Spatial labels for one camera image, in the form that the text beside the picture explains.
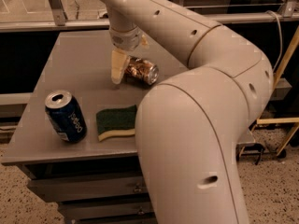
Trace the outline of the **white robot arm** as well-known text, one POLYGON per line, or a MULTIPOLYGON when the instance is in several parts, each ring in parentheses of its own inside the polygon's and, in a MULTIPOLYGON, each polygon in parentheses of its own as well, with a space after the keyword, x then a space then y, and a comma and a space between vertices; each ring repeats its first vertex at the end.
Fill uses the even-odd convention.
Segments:
POLYGON ((100 0, 112 40, 140 28, 186 66, 141 101, 140 166, 158 224, 249 224, 235 160, 273 90, 264 53, 228 27, 167 0, 100 0))

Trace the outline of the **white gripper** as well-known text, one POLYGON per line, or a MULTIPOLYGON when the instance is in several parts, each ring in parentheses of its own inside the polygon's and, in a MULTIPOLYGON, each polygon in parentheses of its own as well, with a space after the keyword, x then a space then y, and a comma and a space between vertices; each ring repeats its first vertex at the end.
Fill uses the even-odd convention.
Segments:
POLYGON ((124 72, 130 61, 129 55, 124 52, 132 51, 141 44, 144 49, 150 47, 145 35, 141 35, 138 27, 131 31, 119 32, 109 29, 112 44, 117 48, 111 53, 111 80, 114 84, 120 84, 124 72))

